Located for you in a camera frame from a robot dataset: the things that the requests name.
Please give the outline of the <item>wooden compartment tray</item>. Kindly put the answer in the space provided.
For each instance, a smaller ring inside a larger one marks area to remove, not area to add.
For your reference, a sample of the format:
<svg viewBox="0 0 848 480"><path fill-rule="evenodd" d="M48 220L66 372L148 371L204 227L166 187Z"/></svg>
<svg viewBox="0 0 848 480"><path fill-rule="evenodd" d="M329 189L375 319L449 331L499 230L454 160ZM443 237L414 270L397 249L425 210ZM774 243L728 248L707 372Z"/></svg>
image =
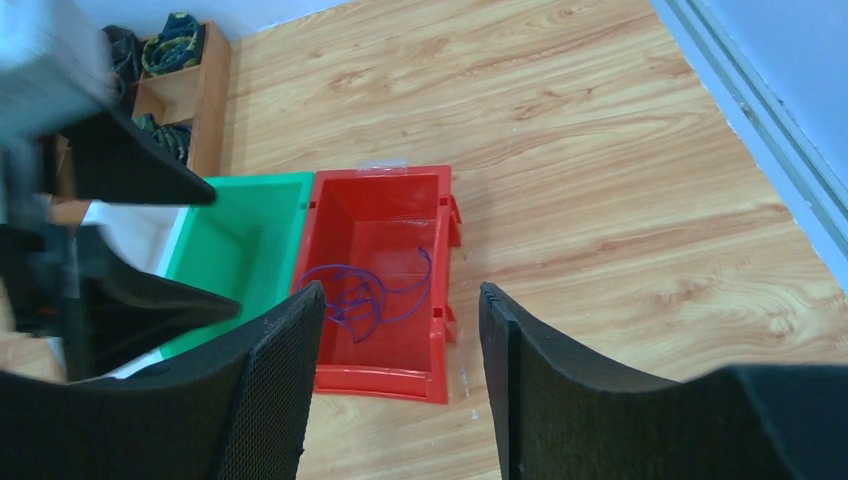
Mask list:
<svg viewBox="0 0 848 480"><path fill-rule="evenodd" d="M199 22L206 30L201 63L157 77L149 76L142 66L141 77L128 95L131 108L119 111L132 121L134 117L152 114L160 125L190 125L190 154L185 166L206 181L221 171L231 47L214 22ZM51 200L52 219L59 225L77 226L97 200L74 197L69 140L61 138L57 148L59 190Z"/></svg>

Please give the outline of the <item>red plastic bin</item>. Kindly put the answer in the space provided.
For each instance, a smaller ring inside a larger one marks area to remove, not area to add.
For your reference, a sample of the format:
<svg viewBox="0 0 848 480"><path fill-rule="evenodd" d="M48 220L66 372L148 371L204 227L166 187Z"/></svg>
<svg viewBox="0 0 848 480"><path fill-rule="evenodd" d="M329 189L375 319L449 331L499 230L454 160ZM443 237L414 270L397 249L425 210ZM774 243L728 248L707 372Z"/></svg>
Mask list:
<svg viewBox="0 0 848 480"><path fill-rule="evenodd" d="M292 281L326 296L317 392L447 402L461 239L447 165L317 173Z"/></svg>

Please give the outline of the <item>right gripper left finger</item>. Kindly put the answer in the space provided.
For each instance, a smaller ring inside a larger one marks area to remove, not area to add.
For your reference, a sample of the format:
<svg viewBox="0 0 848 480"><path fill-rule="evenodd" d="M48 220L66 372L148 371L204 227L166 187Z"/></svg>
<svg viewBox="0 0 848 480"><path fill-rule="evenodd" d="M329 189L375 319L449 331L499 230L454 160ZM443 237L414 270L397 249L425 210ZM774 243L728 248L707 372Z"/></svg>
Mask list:
<svg viewBox="0 0 848 480"><path fill-rule="evenodd" d="M325 294L126 378L1 376L5 479L293 479L304 451Z"/></svg>

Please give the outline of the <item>rolled teal sock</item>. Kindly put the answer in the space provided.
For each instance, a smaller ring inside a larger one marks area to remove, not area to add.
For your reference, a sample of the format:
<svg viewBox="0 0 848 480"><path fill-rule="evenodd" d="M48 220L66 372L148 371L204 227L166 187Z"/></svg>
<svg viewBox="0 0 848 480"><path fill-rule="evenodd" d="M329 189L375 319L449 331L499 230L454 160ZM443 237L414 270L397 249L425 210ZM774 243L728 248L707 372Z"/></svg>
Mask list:
<svg viewBox="0 0 848 480"><path fill-rule="evenodd" d="M141 62L151 77L198 66L202 61L205 26L187 12L171 13L162 31L149 38Z"/></svg>

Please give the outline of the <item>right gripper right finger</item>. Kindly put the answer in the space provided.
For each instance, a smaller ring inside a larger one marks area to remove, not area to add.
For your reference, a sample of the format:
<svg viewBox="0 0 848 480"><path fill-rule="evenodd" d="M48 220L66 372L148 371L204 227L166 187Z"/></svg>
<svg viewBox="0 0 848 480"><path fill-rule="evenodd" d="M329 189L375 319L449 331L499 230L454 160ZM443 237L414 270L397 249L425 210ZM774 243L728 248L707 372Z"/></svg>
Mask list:
<svg viewBox="0 0 848 480"><path fill-rule="evenodd" d="M843 479L847 370L729 365L679 383L556 330L492 283L479 334L505 479Z"/></svg>

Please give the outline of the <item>rolled dark sock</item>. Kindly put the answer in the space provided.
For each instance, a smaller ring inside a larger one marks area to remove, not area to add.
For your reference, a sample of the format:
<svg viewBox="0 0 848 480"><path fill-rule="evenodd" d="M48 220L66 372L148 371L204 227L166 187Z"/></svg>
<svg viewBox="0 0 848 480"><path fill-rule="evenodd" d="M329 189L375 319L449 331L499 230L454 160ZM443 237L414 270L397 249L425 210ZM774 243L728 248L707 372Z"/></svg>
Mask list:
<svg viewBox="0 0 848 480"><path fill-rule="evenodd" d="M129 29L117 25L103 28L111 48L112 71L115 77L116 99L126 100L133 87L141 77L142 44L138 37Z"/></svg>
<svg viewBox="0 0 848 480"><path fill-rule="evenodd" d="M188 164L192 136L192 127L190 125L160 125L156 122L152 114L134 117L133 121L180 163L183 165Z"/></svg>

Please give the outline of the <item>green plastic bin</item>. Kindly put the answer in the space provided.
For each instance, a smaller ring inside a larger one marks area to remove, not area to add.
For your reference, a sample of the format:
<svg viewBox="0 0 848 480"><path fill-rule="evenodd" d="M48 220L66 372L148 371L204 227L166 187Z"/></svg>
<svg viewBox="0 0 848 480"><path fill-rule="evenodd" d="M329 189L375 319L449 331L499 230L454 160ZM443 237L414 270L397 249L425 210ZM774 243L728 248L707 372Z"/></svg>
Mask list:
<svg viewBox="0 0 848 480"><path fill-rule="evenodd" d="M163 344L165 359L256 318L289 295L314 182L311 173L210 177L211 206L178 217L164 277L238 302L239 315Z"/></svg>

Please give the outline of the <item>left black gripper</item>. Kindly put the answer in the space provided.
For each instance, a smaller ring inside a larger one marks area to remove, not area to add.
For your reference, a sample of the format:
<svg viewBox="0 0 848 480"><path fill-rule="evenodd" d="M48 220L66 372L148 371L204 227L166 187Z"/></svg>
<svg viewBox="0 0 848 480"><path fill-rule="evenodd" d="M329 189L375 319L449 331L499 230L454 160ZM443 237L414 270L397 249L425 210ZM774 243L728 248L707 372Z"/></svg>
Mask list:
<svg viewBox="0 0 848 480"><path fill-rule="evenodd" d="M117 109L62 130L80 200L210 205L216 189ZM229 320L239 302L140 271L97 226L55 223L45 192L55 155L35 138L1 139L1 280L13 329L62 335L69 381L97 377L191 330Z"/></svg>

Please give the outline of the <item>white plastic bin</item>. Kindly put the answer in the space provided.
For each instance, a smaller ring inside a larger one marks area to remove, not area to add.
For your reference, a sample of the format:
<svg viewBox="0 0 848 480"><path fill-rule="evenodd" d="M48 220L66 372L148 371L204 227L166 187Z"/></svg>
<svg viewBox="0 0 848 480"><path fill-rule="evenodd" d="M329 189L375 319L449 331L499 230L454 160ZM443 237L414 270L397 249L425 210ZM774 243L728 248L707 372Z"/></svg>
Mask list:
<svg viewBox="0 0 848 480"><path fill-rule="evenodd" d="M112 249L136 269L164 277L185 222L186 206L92 203L84 225L98 225Z"/></svg>

